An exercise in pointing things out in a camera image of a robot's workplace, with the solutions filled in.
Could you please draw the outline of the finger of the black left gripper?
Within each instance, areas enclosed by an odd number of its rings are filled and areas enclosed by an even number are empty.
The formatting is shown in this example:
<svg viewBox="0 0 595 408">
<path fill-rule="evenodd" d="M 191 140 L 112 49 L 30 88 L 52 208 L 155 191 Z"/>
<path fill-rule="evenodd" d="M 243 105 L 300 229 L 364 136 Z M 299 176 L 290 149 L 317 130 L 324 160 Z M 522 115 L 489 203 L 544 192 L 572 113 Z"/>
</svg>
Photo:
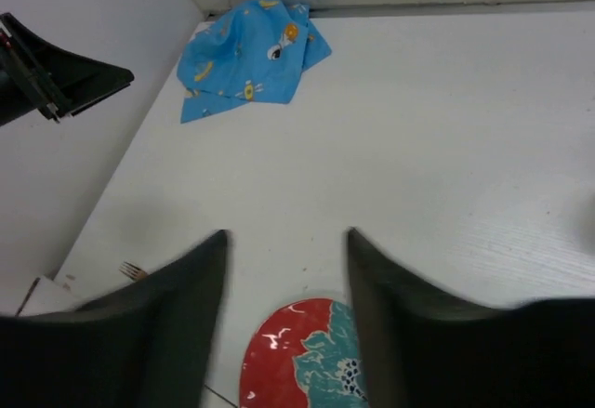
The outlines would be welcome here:
<svg viewBox="0 0 595 408">
<path fill-rule="evenodd" d="M 58 122 L 129 87 L 125 68 L 76 55 L 37 36 L 12 14 L 1 15 L 1 121 L 38 111 Z"/>
</svg>

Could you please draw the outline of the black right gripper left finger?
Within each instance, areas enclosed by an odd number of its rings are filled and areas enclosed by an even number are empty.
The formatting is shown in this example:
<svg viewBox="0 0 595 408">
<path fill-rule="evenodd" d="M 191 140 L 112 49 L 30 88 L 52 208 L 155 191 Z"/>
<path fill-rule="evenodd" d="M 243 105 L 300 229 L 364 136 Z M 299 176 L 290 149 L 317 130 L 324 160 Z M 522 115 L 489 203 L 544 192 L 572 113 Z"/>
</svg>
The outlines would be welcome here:
<svg viewBox="0 0 595 408">
<path fill-rule="evenodd" d="M 199 406 L 227 265 L 219 230 L 74 309 L 2 317 L 2 406 Z"/>
</svg>

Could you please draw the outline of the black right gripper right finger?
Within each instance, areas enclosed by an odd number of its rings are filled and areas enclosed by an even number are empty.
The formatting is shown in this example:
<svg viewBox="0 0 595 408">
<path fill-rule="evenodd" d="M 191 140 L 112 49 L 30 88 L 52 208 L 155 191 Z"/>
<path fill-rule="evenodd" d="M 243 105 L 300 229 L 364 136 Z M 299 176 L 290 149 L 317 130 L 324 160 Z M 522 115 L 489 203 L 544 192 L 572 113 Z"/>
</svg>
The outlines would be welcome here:
<svg viewBox="0 0 595 408">
<path fill-rule="evenodd" d="M 347 272 L 373 407 L 590 407 L 594 301 L 478 305 L 347 233 Z"/>
</svg>

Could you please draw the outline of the red and teal plate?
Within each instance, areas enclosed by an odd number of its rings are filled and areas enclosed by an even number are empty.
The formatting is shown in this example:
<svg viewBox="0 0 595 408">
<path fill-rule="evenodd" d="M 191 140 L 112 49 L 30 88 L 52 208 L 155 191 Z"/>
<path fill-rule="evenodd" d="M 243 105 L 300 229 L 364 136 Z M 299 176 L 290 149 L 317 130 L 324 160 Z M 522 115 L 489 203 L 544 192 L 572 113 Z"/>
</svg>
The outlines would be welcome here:
<svg viewBox="0 0 595 408">
<path fill-rule="evenodd" d="M 280 307 L 252 335 L 241 407 L 366 407 L 353 313 L 330 298 Z"/>
</svg>

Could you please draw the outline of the blue space-print cloth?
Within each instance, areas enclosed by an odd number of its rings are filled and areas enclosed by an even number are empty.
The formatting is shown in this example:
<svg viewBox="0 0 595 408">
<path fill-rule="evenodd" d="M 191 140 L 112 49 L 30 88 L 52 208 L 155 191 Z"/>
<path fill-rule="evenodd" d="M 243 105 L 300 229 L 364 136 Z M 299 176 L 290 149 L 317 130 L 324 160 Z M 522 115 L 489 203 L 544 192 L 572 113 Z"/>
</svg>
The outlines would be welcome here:
<svg viewBox="0 0 595 408">
<path fill-rule="evenodd" d="M 248 0 L 185 46 L 177 78 L 186 89 L 183 124 L 249 102 L 287 104 L 302 74 L 332 54 L 310 7 Z"/>
</svg>

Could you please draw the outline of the copper fork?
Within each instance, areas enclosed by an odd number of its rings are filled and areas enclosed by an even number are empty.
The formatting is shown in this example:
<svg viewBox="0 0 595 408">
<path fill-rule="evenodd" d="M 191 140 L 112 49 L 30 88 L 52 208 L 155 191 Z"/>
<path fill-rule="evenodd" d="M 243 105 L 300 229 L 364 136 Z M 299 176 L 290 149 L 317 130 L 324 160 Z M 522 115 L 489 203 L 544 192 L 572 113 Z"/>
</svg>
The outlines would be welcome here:
<svg viewBox="0 0 595 408">
<path fill-rule="evenodd" d="M 137 282 L 148 276 L 148 273 L 145 270 L 130 262 L 123 262 L 119 267 L 119 271 L 133 282 Z"/>
</svg>

